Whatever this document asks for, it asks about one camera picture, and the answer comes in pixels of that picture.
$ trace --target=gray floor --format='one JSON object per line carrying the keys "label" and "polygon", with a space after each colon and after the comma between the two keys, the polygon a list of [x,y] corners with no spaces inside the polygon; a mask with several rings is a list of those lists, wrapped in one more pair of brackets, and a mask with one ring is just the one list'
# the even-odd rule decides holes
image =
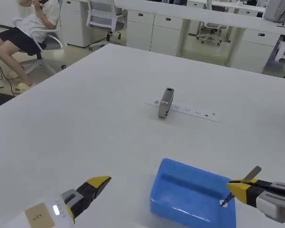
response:
{"label": "gray floor", "polygon": [[[117,34],[112,36],[112,41],[119,42],[125,46],[126,44],[126,30],[122,32],[122,39],[117,39]],[[189,35],[187,43],[185,45],[185,51],[182,55],[183,58],[197,60],[201,62],[207,62],[211,64],[225,66],[227,54],[229,51],[230,44],[228,42],[223,42],[221,46],[217,46],[216,42],[207,41],[204,44],[201,44],[200,41],[196,40],[195,36]],[[44,57],[52,60],[63,60],[67,63],[68,66],[79,61],[85,56],[89,55],[91,51],[88,48],[79,48],[74,46],[67,46],[64,50],[60,51],[47,51],[44,53]],[[18,61],[24,61],[32,59],[34,57],[29,57],[24,53],[16,53],[14,57]],[[7,74],[10,70],[9,68],[1,63],[3,72]],[[57,70],[61,70],[60,66],[53,66]],[[283,77],[285,74],[285,65],[274,63],[273,65],[266,67],[264,74],[269,76]],[[50,76],[47,72],[42,69],[37,69],[29,75],[36,84],[46,80]],[[19,83],[19,79],[11,80],[12,86],[15,87]],[[4,82],[6,86],[0,89],[1,93],[11,94],[10,86],[8,82]]]}

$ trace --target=black shorts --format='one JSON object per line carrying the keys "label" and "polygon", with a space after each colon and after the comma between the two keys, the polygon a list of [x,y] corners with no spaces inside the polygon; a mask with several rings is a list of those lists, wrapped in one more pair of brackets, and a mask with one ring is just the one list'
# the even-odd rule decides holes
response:
{"label": "black shorts", "polygon": [[0,39],[3,41],[9,40],[14,45],[20,48],[21,51],[28,53],[29,55],[35,55],[40,52],[40,49],[34,42],[34,40],[27,34],[22,32],[19,28],[11,28],[0,33]]}

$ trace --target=white t-shirt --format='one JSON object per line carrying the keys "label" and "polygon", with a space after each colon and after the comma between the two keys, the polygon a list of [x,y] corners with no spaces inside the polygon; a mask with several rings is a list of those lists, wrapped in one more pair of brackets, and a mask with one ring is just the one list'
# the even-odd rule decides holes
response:
{"label": "white t-shirt", "polygon": [[[59,13],[60,13],[60,5],[58,0],[49,0],[45,4],[41,5],[42,11],[47,16],[49,22],[53,25],[57,24]],[[24,18],[17,24],[17,28],[19,28],[22,32],[24,32],[29,37],[32,37],[39,42],[42,43],[46,38],[45,32],[36,32],[31,34],[32,31],[36,29],[44,29],[47,30],[48,28],[42,23],[41,19],[37,16],[35,7],[31,5],[31,14]]]}

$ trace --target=blue container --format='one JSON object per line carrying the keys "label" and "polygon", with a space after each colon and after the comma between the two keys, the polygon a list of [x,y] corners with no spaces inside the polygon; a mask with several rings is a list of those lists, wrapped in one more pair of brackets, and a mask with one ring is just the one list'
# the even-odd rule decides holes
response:
{"label": "blue container", "polygon": [[151,191],[151,212],[192,228],[235,228],[234,199],[220,206],[230,193],[230,179],[177,161],[163,159]]}

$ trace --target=woman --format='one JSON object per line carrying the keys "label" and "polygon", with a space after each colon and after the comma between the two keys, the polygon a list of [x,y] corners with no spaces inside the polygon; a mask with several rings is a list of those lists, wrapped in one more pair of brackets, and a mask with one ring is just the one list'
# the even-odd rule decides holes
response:
{"label": "woman", "polygon": [[23,66],[12,55],[22,50],[30,55],[39,51],[33,38],[42,43],[46,32],[32,31],[55,29],[60,13],[58,0],[19,0],[19,5],[31,7],[31,14],[17,24],[17,27],[0,33],[0,59],[17,75],[7,75],[8,79],[20,77],[22,82],[15,89],[21,94],[34,86],[32,80],[25,74]]}

